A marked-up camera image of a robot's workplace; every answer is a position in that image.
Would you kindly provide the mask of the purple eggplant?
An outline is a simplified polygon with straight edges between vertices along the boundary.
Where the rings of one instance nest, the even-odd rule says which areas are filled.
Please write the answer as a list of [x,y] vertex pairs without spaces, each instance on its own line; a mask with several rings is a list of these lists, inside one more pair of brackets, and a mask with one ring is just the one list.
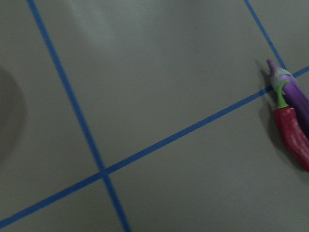
[[268,59],[270,84],[275,92],[278,92],[279,85],[288,80],[282,88],[284,99],[295,109],[298,123],[304,134],[309,137],[309,99],[301,90],[293,75],[286,69],[279,67],[274,61]]

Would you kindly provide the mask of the red chili pepper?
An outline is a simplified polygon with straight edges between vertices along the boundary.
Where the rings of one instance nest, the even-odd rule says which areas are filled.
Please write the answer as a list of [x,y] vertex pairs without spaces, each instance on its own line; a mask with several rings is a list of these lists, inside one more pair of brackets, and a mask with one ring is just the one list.
[[298,160],[300,165],[309,170],[309,140],[302,131],[293,107],[283,97],[283,87],[289,83],[285,80],[280,83],[277,91],[277,109],[274,118],[280,137],[287,150]]

